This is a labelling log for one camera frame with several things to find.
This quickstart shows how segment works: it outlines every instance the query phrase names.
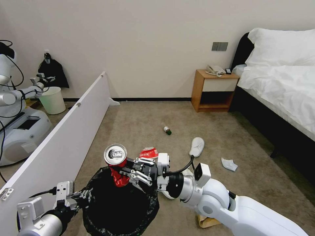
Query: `can lid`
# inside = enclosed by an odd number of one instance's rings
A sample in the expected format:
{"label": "can lid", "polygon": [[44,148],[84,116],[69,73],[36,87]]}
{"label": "can lid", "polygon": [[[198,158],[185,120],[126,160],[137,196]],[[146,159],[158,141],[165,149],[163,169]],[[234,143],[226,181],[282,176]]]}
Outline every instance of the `can lid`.
{"label": "can lid", "polygon": [[104,159],[110,165],[118,165],[127,157],[127,150],[121,144],[112,144],[104,151]]}

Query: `black headboard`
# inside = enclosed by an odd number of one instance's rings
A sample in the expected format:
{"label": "black headboard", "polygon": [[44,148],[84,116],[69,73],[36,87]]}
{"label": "black headboard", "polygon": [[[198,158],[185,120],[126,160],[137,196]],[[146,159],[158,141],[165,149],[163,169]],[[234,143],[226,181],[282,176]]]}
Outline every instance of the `black headboard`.
{"label": "black headboard", "polygon": [[244,34],[237,46],[231,68],[233,69],[237,65],[245,64],[245,61],[247,60],[253,49],[254,45],[248,39],[248,33]]}

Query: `wall switch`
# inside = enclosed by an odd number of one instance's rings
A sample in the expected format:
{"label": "wall switch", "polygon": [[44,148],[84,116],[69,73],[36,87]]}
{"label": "wall switch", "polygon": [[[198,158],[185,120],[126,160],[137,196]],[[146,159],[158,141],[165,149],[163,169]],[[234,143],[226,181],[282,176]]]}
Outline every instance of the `wall switch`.
{"label": "wall switch", "polygon": [[212,51],[226,51],[227,45],[227,42],[213,42]]}
{"label": "wall switch", "polygon": [[226,51],[227,49],[227,42],[226,43],[220,43],[220,48],[218,48],[218,51]]}
{"label": "wall switch", "polygon": [[217,42],[213,42],[213,44],[212,44],[212,51],[217,51],[217,49],[218,49],[218,44],[219,44],[219,43],[217,43]]}

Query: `black bed frame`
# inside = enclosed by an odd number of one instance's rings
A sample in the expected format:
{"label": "black bed frame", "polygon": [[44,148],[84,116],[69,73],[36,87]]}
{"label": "black bed frame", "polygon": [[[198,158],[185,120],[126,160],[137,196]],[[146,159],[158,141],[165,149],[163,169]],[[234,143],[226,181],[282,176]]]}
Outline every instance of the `black bed frame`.
{"label": "black bed frame", "polygon": [[[246,33],[238,44],[231,68],[245,64],[253,49]],[[275,146],[270,157],[275,158],[280,152],[315,185],[314,170],[305,165],[315,158],[313,140],[238,86],[230,111],[233,110],[240,111]]]}

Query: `nightstand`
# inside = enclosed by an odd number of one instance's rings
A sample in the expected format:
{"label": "nightstand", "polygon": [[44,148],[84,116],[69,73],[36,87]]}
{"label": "nightstand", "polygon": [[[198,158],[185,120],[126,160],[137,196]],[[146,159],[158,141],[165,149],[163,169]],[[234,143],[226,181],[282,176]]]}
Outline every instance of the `nightstand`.
{"label": "nightstand", "polygon": [[224,74],[221,77],[209,75],[198,69],[195,74],[191,103],[196,112],[229,111],[239,76]]}

